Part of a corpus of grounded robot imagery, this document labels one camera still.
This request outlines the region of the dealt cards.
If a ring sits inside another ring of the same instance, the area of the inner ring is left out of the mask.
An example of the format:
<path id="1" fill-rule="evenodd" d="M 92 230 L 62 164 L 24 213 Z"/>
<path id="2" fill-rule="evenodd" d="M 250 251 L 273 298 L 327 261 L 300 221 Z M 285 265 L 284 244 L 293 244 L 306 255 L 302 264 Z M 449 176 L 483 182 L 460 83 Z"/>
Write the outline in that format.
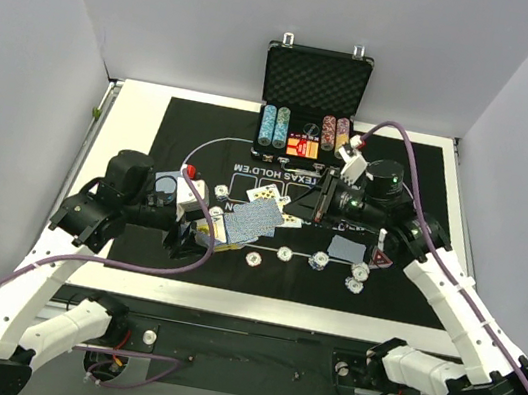
<path id="1" fill-rule="evenodd" d="M 327 248 L 329 257 L 355 264 L 364 262 L 365 251 L 366 245 L 340 235 L 334 235 Z"/>
<path id="2" fill-rule="evenodd" d="M 154 179 L 154 189 L 156 193 L 173 198 L 177 193 L 178 173 L 175 171 L 157 172 Z"/>

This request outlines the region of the seven of clubs card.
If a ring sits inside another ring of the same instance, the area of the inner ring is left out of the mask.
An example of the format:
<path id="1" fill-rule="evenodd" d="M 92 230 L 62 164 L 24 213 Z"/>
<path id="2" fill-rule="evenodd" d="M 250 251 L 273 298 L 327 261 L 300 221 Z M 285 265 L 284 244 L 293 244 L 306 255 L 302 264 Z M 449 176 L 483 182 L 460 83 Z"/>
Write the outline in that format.
<path id="1" fill-rule="evenodd" d="M 280 198 L 280 192 L 278 191 L 279 189 L 277 188 L 277 186 L 275 184 L 268 184 L 268 185 L 264 185 L 264 186 L 261 186 L 261 187 L 256 187 L 254 189 L 250 189 L 247 191 L 247 197 L 248 197 L 248 200 L 253 202 L 254 200 L 257 200 L 257 199 L 261 199 L 261 198 L 264 198 L 264 199 L 274 199 L 274 200 L 278 200 Z"/>

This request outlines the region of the blue poker chip stack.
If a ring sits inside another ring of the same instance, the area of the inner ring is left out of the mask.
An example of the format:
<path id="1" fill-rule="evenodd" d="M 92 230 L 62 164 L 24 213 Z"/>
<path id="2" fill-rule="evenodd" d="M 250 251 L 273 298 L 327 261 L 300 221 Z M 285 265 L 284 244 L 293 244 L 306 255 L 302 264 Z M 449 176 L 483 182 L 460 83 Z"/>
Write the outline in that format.
<path id="1" fill-rule="evenodd" d="M 312 270 L 319 272 L 325 269 L 326 266 L 328 266 L 329 261 L 329 254 L 327 254 L 326 252 L 318 251 L 310 255 L 308 259 L 308 264 L 312 268 Z"/>

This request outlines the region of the grey poker chip stack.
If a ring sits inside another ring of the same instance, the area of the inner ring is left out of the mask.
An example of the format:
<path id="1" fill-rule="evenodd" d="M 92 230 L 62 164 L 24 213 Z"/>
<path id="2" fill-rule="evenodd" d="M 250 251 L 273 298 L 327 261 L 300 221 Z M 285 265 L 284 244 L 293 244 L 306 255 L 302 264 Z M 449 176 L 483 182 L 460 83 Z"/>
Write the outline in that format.
<path id="1" fill-rule="evenodd" d="M 277 250 L 277 257 L 284 263 L 289 262 L 293 258 L 293 251 L 290 247 L 281 246 L 280 249 Z"/>

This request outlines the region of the blue backed playing cards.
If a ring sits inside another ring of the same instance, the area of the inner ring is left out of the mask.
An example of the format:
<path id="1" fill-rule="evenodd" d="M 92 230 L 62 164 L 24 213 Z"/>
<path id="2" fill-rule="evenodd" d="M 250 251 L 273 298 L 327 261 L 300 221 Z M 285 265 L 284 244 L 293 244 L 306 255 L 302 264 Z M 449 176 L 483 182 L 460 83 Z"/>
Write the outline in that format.
<path id="1" fill-rule="evenodd" d="M 243 244 L 263 236 L 283 224 L 282 214 L 277 202 L 270 198 L 236 205 L 223 216 L 227 242 Z"/>

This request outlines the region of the grey chips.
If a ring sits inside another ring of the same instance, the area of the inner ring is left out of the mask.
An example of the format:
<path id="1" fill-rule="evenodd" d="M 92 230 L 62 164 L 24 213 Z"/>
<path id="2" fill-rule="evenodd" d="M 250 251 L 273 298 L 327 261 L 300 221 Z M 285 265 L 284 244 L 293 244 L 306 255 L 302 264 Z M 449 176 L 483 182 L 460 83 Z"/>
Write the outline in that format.
<path id="1" fill-rule="evenodd" d="M 362 262 L 353 264 L 351 268 L 351 272 L 352 272 L 351 274 L 352 277 L 360 283 L 368 280 L 368 277 L 370 276 L 370 268 L 368 267 L 367 264 L 362 263 Z"/>

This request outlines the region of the red poker chip stack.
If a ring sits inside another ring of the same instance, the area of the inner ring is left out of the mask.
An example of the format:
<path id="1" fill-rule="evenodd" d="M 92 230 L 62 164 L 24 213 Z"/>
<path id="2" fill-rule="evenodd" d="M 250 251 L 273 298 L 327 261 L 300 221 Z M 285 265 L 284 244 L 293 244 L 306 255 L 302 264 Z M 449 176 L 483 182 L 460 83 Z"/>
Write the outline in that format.
<path id="1" fill-rule="evenodd" d="M 259 252 L 252 251 L 246 255 L 245 261 L 247 265 L 252 266 L 252 267 L 257 267 L 258 265 L 261 264 L 262 257 L 259 254 Z"/>

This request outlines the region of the blue playing card deck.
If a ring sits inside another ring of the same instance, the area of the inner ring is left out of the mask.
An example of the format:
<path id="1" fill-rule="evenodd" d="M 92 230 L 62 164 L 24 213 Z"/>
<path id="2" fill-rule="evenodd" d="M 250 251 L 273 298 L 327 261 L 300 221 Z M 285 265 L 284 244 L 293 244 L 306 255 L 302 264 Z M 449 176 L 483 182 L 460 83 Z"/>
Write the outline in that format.
<path id="1" fill-rule="evenodd" d="M 227 232 L 223 220 L 213 219 L 212 227 L 213 231 L 210 231 L 209 225 L 205 219 L 200 219 L 194 222 L 194 240 L 199 246 L 208 248 L 211 241 L 214 241 L 214 252 L 224 252 L 230 249 Z"/>

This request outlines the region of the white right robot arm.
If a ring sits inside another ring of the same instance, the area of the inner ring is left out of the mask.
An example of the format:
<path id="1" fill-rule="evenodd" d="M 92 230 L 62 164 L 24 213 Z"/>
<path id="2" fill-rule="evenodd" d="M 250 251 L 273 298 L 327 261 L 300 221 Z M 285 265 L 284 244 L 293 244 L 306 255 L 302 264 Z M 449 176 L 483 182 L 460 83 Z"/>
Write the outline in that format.
<path id="1" fill-rule="evenodd" d="M 394 160 L 366 162 L 340 153 L 329 170 L 314 220 L 353 222 L 380 232 L 381 245 L 426 299 L 459 354 L 459 362 L 428 355 L 393 338 L 368 350 L 364 377 L 375 388 L 406 386 L 428 395 L 528 395 L 528 357 L 482 304 L 449 236 L 406 192 Z"/>

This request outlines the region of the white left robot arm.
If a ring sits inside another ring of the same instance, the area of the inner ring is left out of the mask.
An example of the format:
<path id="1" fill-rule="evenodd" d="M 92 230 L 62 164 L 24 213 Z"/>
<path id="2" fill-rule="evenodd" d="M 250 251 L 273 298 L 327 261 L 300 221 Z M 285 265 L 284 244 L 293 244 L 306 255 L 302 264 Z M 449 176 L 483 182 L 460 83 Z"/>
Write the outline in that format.
<path id="1" fill-rule="evenodd" d="M 81 343 L 119 343 L 126 333 L 127 308 L 105 292 L 85 298 L 71 311 L 35 325 L 32 321 L 85 264 L 124 272 L 170 276 L 194 271 L 213 256 L 219 238 L 208 209 L 208 187 L 193 167 L 182 164 L 169 203 L 157 201 L 152 157 L 122 149 L 101 176 L 67 197 L 21 264 L 0 280 L 0 395 L 18 395 L 45 363 Z M 155 268 L 113 261 L 106 245 L 134 226 L 163 231 L 172 255 L 195 261 Z"/>

